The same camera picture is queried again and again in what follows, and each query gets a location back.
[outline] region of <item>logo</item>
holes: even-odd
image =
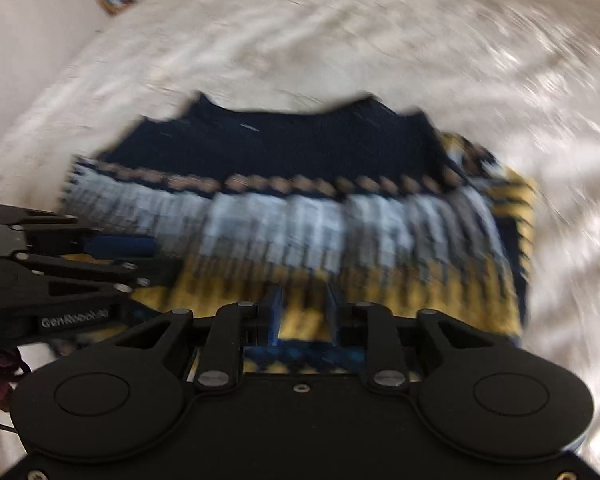
[[[80,314],[64,314],[59,317],[43,317],[40,319],[40,325],[46,329],[61,329],[71,328],[72,326],[93,323],[94,321],[100,321],[109,317],[109,309],[101,308],[99,310],[90,310],[89,312],[82,312]]]

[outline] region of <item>bolt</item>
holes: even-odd
[[[123,283],[116,283],[113,288],[119,290],[120,292],[124,292],[125,294],[130,294],[133,292],[133,289],[130,286],[124,285]]]
[[[208,370],[200,374],[198,382],[209,388],[219,388],[229,383],[229,375],[221,370]]]
[[[308,384],[296,384],[296,386],[294,386],[294,391],[297,394],[305,394],[311,391],[311,386]]]
[[[42,471],[29,471],[27,480],[48,480]]]
[[[397,388],[404,384],[406,377],[403,373],[398,370],[381,370],[374,375],[374,381],[380,386],[388,386],[391,388]]]

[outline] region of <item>garment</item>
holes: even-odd
[[[531,201],[490,153],[372,97],[302,115],[202,96],[181,119],[145,120],[99,158],[77,159],[64,208],[187,258],[167,304],[199,316],[281,283],[281,336],[328,338],[332,281],[348,301],[402,316],[436,308],[516,336],[530,217],[515,190]]]

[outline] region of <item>bed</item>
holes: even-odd
[[[580,454],[600,472],[600,0],[146,0],[2,138],[0,202],[58,208],[74,153],[139,116],[174,117],[198,91],[289,111],[372,92],[535,179],[523,345],[589,386]],[[22,453],[0,433],[0,473]]]

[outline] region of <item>white wall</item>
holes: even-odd
[[[0,137],[108,19],[96,0],[0,0]]]

